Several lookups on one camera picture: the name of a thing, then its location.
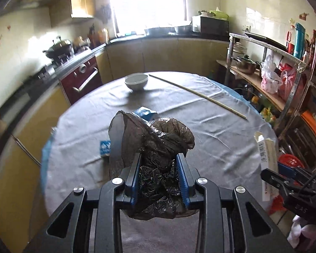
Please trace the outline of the black plastic bag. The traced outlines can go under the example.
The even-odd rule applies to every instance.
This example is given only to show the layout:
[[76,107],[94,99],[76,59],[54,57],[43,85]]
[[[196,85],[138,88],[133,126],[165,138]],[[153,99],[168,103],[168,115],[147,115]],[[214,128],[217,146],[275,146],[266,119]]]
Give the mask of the black plastic bag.
[[182,202],[177,154],[186,155],[195,146],[191,130],[175,118],[159,118],[148,123],[140,117],[118,111],[108,129],[111,140],[109,176],[120,176],[136,153],[142,155],[139,169],[138,200],[133,211],[125,213],[133,219],[184,218],[196,212]]

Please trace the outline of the white paper carton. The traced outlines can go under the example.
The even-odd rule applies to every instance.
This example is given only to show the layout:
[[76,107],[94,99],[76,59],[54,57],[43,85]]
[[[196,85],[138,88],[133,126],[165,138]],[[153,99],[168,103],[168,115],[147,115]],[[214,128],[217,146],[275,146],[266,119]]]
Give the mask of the white paper carton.
[[[278,173],[277,151],[275,142],[271,138],[265,138],[264,135],[256,131],[254,139],[257,144],[258,152],[261,157],[261,170],[266,168]],[[278,189],[272,187],[265,181],[262,181],[262,201],[272,201],[279,194]]]

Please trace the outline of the red plastic trash basket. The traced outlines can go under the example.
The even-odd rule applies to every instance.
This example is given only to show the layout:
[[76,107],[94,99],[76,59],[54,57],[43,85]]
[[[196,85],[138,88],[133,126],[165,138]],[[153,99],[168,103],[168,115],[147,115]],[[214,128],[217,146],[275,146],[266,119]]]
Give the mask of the red plastic trash basket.
[[278,162],[288,167],[305,167],[300,159],[291,154],[280,155]]

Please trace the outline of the blue flat carton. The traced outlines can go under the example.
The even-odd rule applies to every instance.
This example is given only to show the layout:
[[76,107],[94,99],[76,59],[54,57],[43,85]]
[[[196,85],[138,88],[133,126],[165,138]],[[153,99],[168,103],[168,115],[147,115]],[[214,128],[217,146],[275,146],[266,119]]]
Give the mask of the blue flat carton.
[[100,141],[100,156],[101,157],[110,156],[110,152],[111,152],[111,141],[110,140]]

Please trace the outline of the grey tablecloth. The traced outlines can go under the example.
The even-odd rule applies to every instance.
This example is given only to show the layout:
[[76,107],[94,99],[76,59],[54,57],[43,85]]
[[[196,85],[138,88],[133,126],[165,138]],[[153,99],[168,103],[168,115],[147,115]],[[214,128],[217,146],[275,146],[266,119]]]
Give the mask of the grey tablecloth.
[[46,210],[53,213],[75,187],[100,188],[142,153],[155,170],[148,188],[162,186],[176,154],[219,187],[243,186],[265,210],[256,132],[272,127],[236,93],[207,78],[151,73],[143,90],[123,79],[89,93],[60,118],[48,160],[42,163]]

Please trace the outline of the blue milk carton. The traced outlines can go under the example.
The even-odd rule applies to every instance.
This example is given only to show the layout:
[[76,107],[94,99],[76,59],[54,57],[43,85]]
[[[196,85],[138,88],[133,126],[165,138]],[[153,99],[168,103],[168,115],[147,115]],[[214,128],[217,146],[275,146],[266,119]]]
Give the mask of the blue milk carton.
[[153,123],[156,119],[159,119],[159,114],[156,111],[143,106],[132,113],[149,123]]

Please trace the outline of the yellow cabinets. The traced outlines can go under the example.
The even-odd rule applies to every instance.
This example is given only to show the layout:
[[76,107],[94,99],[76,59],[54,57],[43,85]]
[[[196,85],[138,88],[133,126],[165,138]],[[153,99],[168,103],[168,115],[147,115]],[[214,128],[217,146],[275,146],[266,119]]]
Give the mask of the yellow cabinets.
[[[116,42],[96,56],[98,78],[108,83],[132,73],[181,71],[208,76],[224,60],[226,41],[197,38],[141,38]],[[32,106],[22,109],[0,143],[0,239],[11,252],[22,252],[29,236],[46,220],[39,190],[42,147],[51,128],[69,108],[55,82]]]
[[92,19],[95,0],[51,0],[48,8],[51,26],[64,26]]

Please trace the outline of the white ceramic bowl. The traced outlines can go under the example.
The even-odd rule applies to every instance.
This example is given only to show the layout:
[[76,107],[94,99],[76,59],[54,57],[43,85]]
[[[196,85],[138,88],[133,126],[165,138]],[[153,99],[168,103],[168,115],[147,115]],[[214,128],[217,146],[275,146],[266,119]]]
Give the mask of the white ceramic bowl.
[[142,90],[147,82],[148,75],[145,73],[134,73],[125,77],[125,85],[132,91]]

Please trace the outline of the white pink plastic bag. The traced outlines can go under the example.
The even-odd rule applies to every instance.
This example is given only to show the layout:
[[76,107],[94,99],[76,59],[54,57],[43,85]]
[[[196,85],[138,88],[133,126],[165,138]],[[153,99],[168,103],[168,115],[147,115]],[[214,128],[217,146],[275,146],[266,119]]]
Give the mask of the white pink plastic bag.
[[261,63],[261,88],[270,94],[277,94],[283,81],[275,73],[276,65],[271,55],[267,55],[264,62]]

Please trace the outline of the dark red oven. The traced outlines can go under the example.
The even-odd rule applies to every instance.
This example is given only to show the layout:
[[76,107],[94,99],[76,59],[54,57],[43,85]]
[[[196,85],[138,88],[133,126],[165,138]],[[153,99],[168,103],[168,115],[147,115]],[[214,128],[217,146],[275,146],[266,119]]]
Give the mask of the dark red oven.
[[79,99],[102,86],[96,58],[93,57],[69,72],[62,80],[64,93],[73,105]]

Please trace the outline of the long wooden stick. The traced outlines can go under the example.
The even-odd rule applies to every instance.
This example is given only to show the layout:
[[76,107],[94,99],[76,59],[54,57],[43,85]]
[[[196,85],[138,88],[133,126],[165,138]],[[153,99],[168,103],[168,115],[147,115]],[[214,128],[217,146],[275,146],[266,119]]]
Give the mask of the long wooden stick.
[[215,99],[212,99],[212,98],[210,98],[210,97],[207,97],[206,95],[204,95],[204,94],[202,94],[202,93],[196,92],[195,90],[192,90],[192,89],[189,89],[189,88],[187,88],[187,87],[178,85],[178,84],[176,84],[176,83],[174,83],[174,82],[171,82],[171,81],[168,81],[168,80],[166,80],[166,79],[159,78],[159,77],[157,77],[157,76],[155,76],[155,75],[152,75],[152,74],[149,74],[149,76],[152,77],[152,78],[158,79],[159,81],[162,81],[162,82],[168,83],[168,84],[170,84],[170,85],[176,86],[176,87],[178,87],[178,88],[181,88],[181,89],[183,89],[183,90],[185,90],[185,91],[187,91],[187,92],[193,93],[193,94],[197,95],[198,97],[201,97],[201,98],[203,98],[203,99],[206,99],[207,101],[210,101],[210,102],[212,102],[212,103],[214,103],[214,104],[216,104],[216,105],[218,105],[218,106],[220,106],[220,107],[222,107],[222,108],[224,108],[224,109],[230,111],[231,113],[234,113],[235,115],[241,117],[242,119],[247,120],[247,117],[246,117],[244,114],[242,114],[242,113],[238,112],[237,110],[235,110],[235,109],[233,109],[233,108],[231,108],[231,107],[225,105],[224,103],[221,103],[221,102],[219,102],[219,101],[217,101],[217,100],[215,100]]

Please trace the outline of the teal thermos bottle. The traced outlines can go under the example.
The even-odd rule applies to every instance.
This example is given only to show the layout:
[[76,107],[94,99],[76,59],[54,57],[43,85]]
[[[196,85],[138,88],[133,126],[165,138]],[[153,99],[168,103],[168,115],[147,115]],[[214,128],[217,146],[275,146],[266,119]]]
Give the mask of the teal thermos bottle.
[[305,28],[300,23],[296,23],[295,25],[296,38],[295,38],[295,48],[293,52],[293,56],[297,59],[301,59],[303,57],[303,51],[305,47]]

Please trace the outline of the black wok with lid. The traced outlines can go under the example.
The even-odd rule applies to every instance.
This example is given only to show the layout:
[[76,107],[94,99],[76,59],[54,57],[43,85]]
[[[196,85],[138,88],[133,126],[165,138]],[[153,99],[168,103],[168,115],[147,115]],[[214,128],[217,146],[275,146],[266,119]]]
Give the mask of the black wok with lid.
[[47,58],[56,60],[63,55],[68,57],[74,55],[74,48],[69,39],[62,39],[60,36],[57,36],[56,39],[58,39],[58,41],[55,42],[53,40],[53,45],[48,50],[43,50]]

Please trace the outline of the metal basin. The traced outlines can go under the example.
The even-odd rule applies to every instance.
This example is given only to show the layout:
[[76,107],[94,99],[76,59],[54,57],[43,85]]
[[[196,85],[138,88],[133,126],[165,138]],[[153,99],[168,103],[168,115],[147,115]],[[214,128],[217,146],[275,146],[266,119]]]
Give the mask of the metal basin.
[[191,25],[176,26],[175,33],[176,34],[191,34],[192,26]]

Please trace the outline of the black microwave oven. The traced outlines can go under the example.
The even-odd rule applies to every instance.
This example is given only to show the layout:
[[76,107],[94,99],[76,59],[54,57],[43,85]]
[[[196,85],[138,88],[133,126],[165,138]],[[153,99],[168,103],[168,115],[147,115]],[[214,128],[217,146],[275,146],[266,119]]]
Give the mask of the black microwave oven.
[[193,16],[192,31],[202,34],[228,36],[229,22],[211,17],[204,17],[201,15]]

